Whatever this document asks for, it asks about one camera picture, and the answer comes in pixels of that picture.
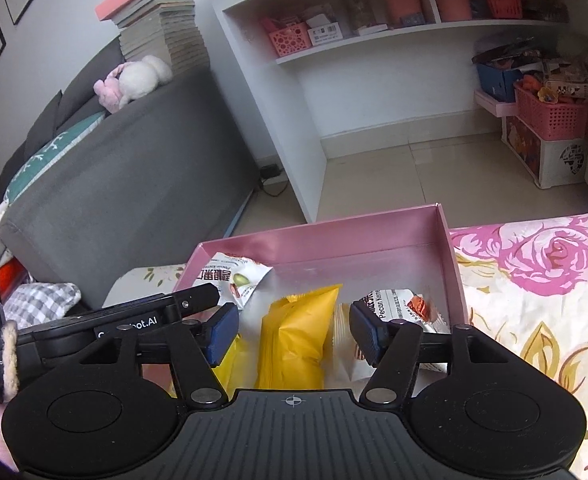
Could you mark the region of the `white storage box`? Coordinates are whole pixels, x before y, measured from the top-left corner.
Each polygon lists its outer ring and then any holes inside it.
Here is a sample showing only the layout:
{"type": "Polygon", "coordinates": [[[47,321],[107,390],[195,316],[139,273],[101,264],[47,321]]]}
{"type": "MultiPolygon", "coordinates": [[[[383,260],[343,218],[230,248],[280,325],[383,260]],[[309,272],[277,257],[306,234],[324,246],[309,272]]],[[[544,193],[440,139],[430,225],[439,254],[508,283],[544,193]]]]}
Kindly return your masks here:
{"type": "Polygon", "coordinates": [[[542,140],[516,116],[502,118],[501,140],[522,162],[538,188],[546,190],[585,181],[585,140],[542,140]]]}

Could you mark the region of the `teal pillow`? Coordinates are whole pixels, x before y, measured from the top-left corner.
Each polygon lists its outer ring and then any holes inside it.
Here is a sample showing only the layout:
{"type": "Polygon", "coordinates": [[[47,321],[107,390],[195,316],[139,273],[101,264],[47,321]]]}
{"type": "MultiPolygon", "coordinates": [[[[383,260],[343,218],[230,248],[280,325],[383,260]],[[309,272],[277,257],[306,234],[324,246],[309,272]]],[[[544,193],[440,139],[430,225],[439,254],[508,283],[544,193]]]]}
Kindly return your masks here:
{"type": "Polygon", "coordinates": [[[12,178],[4,192],[3,200],[8,204],[15,202],[37,179],[92,133],[105,117],[104,112],[93,114],[63,131],[36,151],[12,178]]]}

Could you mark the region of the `white bookshelf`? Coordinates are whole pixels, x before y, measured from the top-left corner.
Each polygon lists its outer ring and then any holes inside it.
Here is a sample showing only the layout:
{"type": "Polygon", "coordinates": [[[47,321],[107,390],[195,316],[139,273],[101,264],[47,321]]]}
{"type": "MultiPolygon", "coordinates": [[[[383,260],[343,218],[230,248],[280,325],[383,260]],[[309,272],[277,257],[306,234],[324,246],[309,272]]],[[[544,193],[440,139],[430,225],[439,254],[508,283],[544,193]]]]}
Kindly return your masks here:
{"type": "MultiPolygon", "coordinates": [[[[384,0],[370,0],[384,20],[384,0]]],[[[308,221],[439,203],[452,226],[588,211],[582,183],[542,190],[500,141],[501,124],[474,100],[477,41],[502,32],[584,40],[587,0],[564,23],[450,22],[420,0],[422,25],[279,56],[263,18],[344,0],[208,0],[308,221]]]]}

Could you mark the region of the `yellow blue-label packet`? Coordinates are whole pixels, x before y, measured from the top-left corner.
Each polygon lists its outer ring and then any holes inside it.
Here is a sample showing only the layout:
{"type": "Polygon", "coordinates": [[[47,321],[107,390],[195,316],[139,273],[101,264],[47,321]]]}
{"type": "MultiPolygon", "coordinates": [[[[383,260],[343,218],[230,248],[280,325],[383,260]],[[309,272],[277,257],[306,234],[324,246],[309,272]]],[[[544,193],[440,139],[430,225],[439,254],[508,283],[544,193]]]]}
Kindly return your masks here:
{"type": "Polygon", "coordinates": [[[229,398],[238,389],[251,389],[257,377],[258,343],[236,336],[214,373],[229,398]]]}

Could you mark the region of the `grey sofa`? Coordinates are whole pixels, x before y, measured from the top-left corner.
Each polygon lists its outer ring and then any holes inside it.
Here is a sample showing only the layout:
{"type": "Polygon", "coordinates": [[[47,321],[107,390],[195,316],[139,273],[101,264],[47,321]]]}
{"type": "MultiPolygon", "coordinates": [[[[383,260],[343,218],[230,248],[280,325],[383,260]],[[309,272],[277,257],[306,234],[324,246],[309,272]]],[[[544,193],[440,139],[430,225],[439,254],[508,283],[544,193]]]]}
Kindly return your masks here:
{"type": "Polygon", "coordinates": [[[99,309],[113,284],[142,266],[187,261],[227,235],[259,171],[215,77],[205,67],[172,78],[115,114],[93,84],[122,62],[107,44],[57,93],[0,174],[11,180],[69,128],[84,137],[9,206],[3,244],[40,282],[70,282],[99,309]]]}

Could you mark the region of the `pink snack box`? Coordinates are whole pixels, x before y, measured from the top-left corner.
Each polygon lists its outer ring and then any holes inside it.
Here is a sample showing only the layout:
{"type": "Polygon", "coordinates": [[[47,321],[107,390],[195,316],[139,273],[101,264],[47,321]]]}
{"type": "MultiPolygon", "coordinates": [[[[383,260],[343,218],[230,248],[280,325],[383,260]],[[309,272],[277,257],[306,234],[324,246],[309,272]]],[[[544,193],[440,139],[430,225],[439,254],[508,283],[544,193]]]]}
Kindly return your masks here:
{"type": "Polygon", "coordinates": [[[439,204],[302,224],[199,244],[176,287],[192,286],[218,252],[270,266],[240,314],[242,361],[233,382],[254,386],[262,318],[282,297],[330,285],[342,304],[375,289],[421,294],[451,325],[468,322],[449,228],[439,204]]]}

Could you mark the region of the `red small basket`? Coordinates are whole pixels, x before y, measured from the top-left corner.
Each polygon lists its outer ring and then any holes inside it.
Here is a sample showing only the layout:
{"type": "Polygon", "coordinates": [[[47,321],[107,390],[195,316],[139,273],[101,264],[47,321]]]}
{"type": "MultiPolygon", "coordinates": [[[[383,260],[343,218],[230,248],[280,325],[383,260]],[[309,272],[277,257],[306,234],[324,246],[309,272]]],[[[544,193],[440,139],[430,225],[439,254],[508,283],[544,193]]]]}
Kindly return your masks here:
{"type": "Polygon", "coordinates": [[[520,20],[523,17],[522,0],[487,0],[495,20],[520,20]]]}

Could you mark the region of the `blue storage bin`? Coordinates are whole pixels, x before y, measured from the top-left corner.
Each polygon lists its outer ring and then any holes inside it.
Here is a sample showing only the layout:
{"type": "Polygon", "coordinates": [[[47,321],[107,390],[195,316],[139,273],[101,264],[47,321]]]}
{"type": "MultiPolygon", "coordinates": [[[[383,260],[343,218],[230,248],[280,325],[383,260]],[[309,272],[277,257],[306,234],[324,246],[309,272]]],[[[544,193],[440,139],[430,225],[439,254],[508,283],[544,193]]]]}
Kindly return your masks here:
{"type": "Polygon", "coordinates": [[[520,70],[502,70],[485,64],[477,64],[480,88],[499,102],[514,103],[514,84],[523,78],[520,70]]]}

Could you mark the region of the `pink white plush toy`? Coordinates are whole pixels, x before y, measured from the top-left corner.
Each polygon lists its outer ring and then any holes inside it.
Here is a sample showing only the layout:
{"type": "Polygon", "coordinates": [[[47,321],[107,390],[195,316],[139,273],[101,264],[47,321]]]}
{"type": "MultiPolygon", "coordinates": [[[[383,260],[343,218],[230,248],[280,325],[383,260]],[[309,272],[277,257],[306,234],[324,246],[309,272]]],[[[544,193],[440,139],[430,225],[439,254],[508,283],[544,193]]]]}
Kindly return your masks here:
{"type": "Polygon", "coordinates": [[[128,103],[147,96],[172,80],[172,69],[160,58],[145,55],[140,61],[120,64],[93,84],[99,103],[115,114],[128,103]]]}

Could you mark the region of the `white green carton packet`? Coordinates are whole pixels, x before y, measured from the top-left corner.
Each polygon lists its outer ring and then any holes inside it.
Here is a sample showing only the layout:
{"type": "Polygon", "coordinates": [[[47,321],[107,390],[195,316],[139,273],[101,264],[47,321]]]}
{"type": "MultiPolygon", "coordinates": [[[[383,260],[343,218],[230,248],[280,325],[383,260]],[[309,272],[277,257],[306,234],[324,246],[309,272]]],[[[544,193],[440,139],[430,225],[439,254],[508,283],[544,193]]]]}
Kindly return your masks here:
{"type": "Polygon", "coordinates": [[[251,258],[216,252],[203,266],[193,286],[212,284],[219,292],[218,304],[233,302],[242,311],[255,289],[272,270],[251,258]]]}

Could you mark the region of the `pink plastic basket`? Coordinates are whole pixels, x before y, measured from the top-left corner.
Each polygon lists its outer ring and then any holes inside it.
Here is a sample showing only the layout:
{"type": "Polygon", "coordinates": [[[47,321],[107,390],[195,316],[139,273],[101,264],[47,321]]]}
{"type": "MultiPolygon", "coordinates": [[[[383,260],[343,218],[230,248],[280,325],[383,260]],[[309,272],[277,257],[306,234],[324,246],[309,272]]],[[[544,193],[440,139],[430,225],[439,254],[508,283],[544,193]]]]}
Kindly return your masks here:
{"type": "Polygon", "coordinates": [[[582,139],[588,133],[588,101],[544,103],[522,82],[514,85],[516,117],[545,141],[582,139]]]}

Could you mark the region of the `power strip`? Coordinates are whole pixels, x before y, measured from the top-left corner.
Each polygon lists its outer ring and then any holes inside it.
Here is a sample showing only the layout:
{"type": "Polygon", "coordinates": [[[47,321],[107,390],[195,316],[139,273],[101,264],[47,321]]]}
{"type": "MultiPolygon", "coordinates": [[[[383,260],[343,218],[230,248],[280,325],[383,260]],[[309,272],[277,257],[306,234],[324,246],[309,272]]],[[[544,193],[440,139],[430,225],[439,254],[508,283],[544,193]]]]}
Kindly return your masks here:
{"type": "Polygon", "coordinates": [[[284,169],[276,162],[261,166],[259,168],[259,177],[262,185],[276,185],[288,180],[284,169]]]}

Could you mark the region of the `stack of books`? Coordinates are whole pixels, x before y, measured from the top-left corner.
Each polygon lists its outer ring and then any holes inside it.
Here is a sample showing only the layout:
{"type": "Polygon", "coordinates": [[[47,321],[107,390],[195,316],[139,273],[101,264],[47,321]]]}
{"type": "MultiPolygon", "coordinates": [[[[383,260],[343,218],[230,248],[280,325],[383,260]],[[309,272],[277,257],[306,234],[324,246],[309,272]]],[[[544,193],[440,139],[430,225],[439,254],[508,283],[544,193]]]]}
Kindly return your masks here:
{"type": "Polygon", "coordinates": [[[128,62],[154,55],[175,75],[210,65],[195,23],[194,0],[103,0],[96,16],[118,28],[119,47],[128,62]]]}

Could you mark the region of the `large yellow snack bag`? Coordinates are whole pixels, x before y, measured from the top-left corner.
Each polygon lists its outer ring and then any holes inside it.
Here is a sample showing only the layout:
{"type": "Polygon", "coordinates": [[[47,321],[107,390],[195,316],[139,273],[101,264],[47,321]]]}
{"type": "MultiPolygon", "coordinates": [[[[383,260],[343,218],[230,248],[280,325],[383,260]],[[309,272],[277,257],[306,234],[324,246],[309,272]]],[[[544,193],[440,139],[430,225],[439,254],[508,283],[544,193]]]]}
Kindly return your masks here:
{"type": "Polygon", "coordinates": [[[264,390],[320,390],[322,361],[342,285],[288,295],[262,318],[255,387],[264,390]]]}

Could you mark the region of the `grey checkered cushion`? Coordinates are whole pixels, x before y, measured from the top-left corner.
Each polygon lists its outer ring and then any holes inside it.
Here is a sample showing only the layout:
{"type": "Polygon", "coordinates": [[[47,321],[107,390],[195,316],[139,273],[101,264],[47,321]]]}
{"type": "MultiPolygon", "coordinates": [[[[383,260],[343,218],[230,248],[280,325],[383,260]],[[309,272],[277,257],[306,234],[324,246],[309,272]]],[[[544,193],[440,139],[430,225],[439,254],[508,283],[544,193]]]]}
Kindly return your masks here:
{"type": "Polygon", "coordinates": [[[2,310],[7,321],[19,330],[64,318],[81,300],[81,291],[73,283],[30,283],[17,287],[2,310]]]}

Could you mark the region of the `white pecan kernel packet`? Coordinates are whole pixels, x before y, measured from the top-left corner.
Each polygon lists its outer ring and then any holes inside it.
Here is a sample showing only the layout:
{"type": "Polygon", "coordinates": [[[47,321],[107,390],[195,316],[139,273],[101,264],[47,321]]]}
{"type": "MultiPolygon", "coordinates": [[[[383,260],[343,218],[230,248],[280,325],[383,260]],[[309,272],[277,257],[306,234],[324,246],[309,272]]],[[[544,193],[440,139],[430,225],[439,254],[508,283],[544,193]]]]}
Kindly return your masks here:
{"type": "Polygon", "coordinates": [[[426,334],[449,334],[439,310],[410,289],[377,289],[334,311],[332,367],[335,379],[369,379],[402,323],[419,326],[426,334]]]}

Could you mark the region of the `floral tablecloth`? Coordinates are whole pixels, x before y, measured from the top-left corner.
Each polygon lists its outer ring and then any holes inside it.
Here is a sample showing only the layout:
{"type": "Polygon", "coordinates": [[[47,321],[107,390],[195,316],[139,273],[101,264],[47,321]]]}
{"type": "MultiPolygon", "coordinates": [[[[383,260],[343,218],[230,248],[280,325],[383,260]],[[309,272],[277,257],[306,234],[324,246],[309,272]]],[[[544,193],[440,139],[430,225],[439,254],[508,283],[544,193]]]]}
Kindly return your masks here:
{"type": "MultiPolygon", "coordinates": [[[[587,432],[572,471],[588,479],[588,214],[468,226],[449,238],[468,323],[582,404],[587,432]]],[[[106,303],[179,290],[187,261],[126,272],[106,303]]]]}

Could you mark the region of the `small pink lattice basket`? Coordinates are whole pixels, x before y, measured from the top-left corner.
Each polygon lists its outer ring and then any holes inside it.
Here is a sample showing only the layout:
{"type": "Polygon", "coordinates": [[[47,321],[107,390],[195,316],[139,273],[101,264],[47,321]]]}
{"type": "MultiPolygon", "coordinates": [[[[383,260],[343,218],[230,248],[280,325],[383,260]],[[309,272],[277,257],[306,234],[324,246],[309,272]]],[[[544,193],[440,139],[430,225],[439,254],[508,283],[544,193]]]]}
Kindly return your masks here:
{"type": "Polygon", "coordinates": [[[270,32],[268,37],[279,58],[311,48],[308,26],[305,23],[275,30],[270,32]]]}

